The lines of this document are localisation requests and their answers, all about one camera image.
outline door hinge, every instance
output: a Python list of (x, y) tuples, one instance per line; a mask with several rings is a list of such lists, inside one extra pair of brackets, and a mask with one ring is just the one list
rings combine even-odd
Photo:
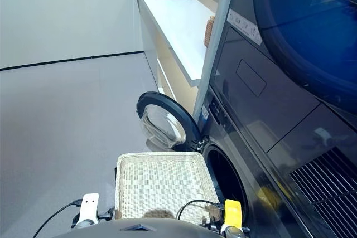
[(206, 144), (208, 143), (208, 138), (207, 137), (204, 137), (203, 140), (199, 141), (197, 144), (196, 144), (196, 150), (198, 152), (201, 152), (202, 149), (206, 146)]

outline laundry basket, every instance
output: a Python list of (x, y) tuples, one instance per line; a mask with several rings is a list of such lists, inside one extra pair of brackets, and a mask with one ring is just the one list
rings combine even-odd
[[(118, 158), (115, 218), (176, 218), (195, 199), (218, 203), (212, 179), (199, 153), (129, 153)], [(181, 220), (201, 224), (220, 217), (207, 203), (187, 206)]]

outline cable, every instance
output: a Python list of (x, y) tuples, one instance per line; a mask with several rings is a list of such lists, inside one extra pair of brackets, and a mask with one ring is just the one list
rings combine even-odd
[(221, 210), (224, 210), (224, 204), (222, 204), (222, 203), (214, 203), (214, 202), (207, 201), (207, 200), (197, 199), (197, 200), (192, 200), (192, 201), (188, 202), (187, 204), (185, 204), (184, 206), (182, 206), (181, 209), (179, 210), (177, 219), (180, 220), (181, 214), (187, 206), (189, 206), (192, 203), (196, 203), (196, 202), (209, 203), (210, 205), (213, 205), (215, 207), (218, 207)]
[(61, 209), (59, 209), (56, 213), (54, 213), (52, 216), (50, 216), (42, 225), (41, 227), (36, 231), (35, 235), (32, 238), (36, 238), (36, 236), (38, 235), (38, 233), (42, 230), (42, 228), (54, 217), (56, 216), (58, 213), (60, 213), (61, 211), (63, 211), (64, 209), (66, 209), (69, 206), (76, 206), (79, 207), (82, 204), (82, 199), (77, 199), (76, 201), (70, 202), (68, 205), (65, 205), (64, 207), (62, 207)]

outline white wicker basket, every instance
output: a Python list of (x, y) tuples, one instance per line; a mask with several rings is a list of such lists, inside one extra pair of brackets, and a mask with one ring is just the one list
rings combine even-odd
[[(218, 202), (212, 179), (199, 153), (128, 153), (118, 158), (115, 218), (176, 218), (195, 199)], [(220, 211), (206, 203), (185, 208), (181, 219), (201, 224)]]

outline ventilation grille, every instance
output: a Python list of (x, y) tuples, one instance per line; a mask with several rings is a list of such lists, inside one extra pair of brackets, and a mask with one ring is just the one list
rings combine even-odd
[(357, 168), (337, 148), (290, 176), (337, 237), (357, 237)]

